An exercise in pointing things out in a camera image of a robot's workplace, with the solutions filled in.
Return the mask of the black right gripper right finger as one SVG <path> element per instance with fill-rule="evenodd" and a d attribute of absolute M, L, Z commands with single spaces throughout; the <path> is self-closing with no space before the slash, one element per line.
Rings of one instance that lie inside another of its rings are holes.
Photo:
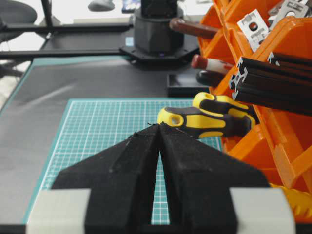
<path fill-rule="evenodd" d="M 268 187 L 257 168 L 186 133 L 159 126 L 170 222 L 189 234 L 235 234 L 230 187 Z"/>

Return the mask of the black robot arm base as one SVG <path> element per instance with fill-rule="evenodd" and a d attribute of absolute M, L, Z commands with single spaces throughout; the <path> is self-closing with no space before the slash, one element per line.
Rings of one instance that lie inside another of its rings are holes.
<path fill-rule="evenodd" d="M 197 42 L 186 33 L 173 31 L 171 19 L 183 19 L 176 0 L 142 0 L 135 10 L 133 34 L 125 35 L 120 51 L 146 62 L 177 61 L 199 51 Z"/>

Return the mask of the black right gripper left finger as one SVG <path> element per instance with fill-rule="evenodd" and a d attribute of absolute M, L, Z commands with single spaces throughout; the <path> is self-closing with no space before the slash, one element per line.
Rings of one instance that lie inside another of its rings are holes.
<path fill-rule="evenodd" d="M 159 146 L 154 124 L 63 169 L 52 188 L 91 189 L 87 234 L 135 234 L 151 222 Z"/>

